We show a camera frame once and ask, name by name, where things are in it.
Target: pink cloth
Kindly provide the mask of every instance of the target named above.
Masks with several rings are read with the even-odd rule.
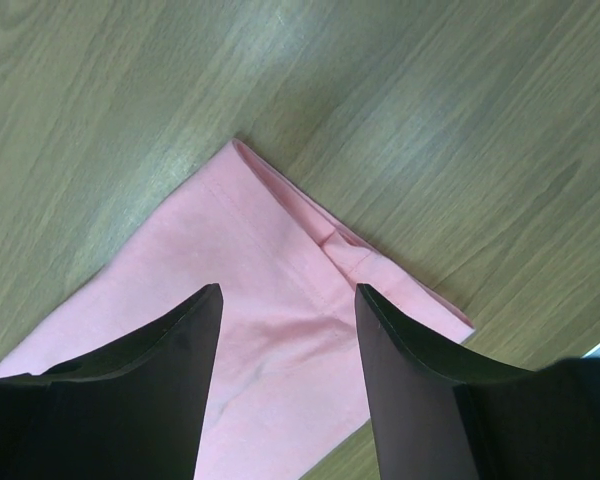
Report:
[[[472,331],[234,140],[0,363],[0,377],[89,352],[216,282],[225,309],[200,480],[296,480],[369,418],[356,283],[456,342]]]

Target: towel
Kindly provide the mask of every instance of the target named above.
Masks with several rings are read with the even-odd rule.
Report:
[[[232,140],[0,363],[0,377],[87,353],[208,283],[220,284],[225,308],[198,480],[297,480],[368,420],[357,283],[451,340],[472,331],[457,309]]]

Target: cloth fold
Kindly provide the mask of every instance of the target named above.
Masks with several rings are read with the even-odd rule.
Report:
[[[158,318],[208,283],[225,309],[200,480],[296,480],[368,418],[354,291],[370,283],[461,342],[466,317],[233,140],[1,363],[41,373]]]

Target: wooden table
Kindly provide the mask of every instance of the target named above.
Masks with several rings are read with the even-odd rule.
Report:
[[[600,340],[600,0],[0,0],[0,358],[235,134],[471,348]]]

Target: wooden surface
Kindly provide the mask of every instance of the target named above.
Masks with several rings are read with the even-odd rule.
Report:
[[[0,358],[234,134],[471,348],[600,340],[600,0],[0,0]]]

